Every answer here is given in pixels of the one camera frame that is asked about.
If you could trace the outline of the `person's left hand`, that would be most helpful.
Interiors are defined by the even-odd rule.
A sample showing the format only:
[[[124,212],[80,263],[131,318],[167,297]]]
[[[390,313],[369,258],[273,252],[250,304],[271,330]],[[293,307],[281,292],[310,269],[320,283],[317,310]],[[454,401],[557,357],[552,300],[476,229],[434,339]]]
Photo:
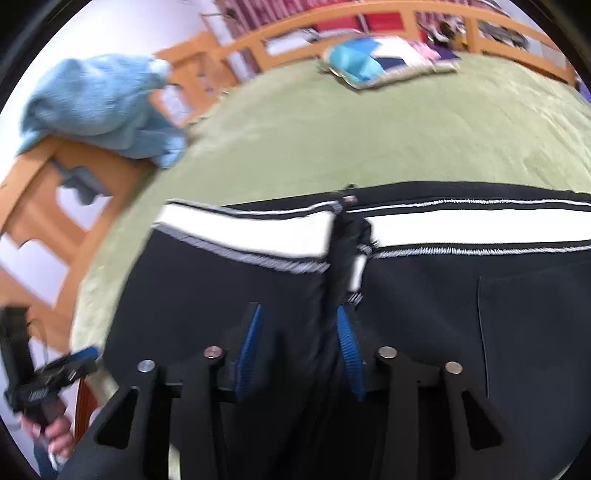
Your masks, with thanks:
[[[40,425],[24,415],[20,416],[20,426],[36,444],[44,446],[49,458],[56,460],[59,465],[71,457],[76,441],[71,430],[70,418],[64,412],[58,414],[44,431],[41,431]]]

